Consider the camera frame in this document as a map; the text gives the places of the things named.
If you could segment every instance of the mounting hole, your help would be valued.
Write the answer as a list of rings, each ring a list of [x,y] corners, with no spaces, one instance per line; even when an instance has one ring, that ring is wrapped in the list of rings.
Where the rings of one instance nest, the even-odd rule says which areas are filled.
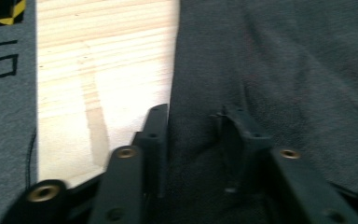
[[[106,213],[106,219],[108,221],[119,221],[124,216],[124,209],[113,208]]]
[[[54,198],[59,192],[60,187],[56,185],[45,185],[31,191],[27,199],[32,203],[41,203]]]
[[[296,151],[290,149],[281,150],[281,155],[287,159],[298,159],[300,158],[300,154]]]
[[[117,156],[121,159],[127,159],[135,156],[136,151],[132,148],[122,148],[117,152]]]
[[[347,223],[346,219],[344,216],[342,216],[338,211],[334,210],[334,209],[325,209],[324,210],[324,215],[328,218],[330,218],[332,221],[334,221],[335,223]]]

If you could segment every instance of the yellow and black tape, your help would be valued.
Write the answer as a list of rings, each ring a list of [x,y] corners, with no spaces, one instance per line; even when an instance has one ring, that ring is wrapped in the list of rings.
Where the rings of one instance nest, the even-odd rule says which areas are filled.
[[[12,25],[18,22],[21,22],[24,17],[25,11],[25,2],[26,0],[16,0],[13,4],[11,10],[11,16],[7,18],[0,19],[0,26]]]

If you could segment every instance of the printed number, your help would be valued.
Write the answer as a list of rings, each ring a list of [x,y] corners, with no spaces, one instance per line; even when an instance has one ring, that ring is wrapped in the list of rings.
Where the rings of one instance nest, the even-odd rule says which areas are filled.
[[[0,47],[4,46],[4,45],[17,44],[17,42],[18,42],[17,40],[3,42],[3,43],[0,43]],[[19,59],[19,54],[10,54],[10,55],[7,55],[5,57],[0,57],[0,63],[7,63],[8,61],[11,61],[11,71],[3,73],[3,74],[0,74],[0,78],[1,77],[8,77],[8,76],[16,76],[18,59]]]

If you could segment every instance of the metal grommet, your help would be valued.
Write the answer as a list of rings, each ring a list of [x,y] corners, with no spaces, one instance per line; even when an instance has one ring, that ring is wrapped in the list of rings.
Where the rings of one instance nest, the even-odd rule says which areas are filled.
[[[59,192],[60,187],[57,185],[40,186],[31,191],[31,193],[28,194],[27,199],[32,203],[41,203],[54,198]]]
[[[117,157],[127,159],[136,155],[136,151],[132,148],[122,148],[117,152]]]
[[[301,157],[298,152],[290,149],[281,150],[281,155],[287,159],[298,159]]]

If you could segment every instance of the gray carpet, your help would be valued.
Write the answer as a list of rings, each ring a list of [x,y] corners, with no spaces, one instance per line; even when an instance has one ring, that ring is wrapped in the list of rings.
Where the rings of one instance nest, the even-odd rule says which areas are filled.
[[[358,0],[182,0],[180,10],[169,186],[151,223],[267,223],[258,195],[224,193],[210,117],[222,105],[246,107],[276,146],[358,192]]]
[[[0,218],[36,177],[35,150],[29,154],[36,128],[35,47],[35,5],[28,0],[23,23],[0,27],[0,58],[6,57],[0,61]]]

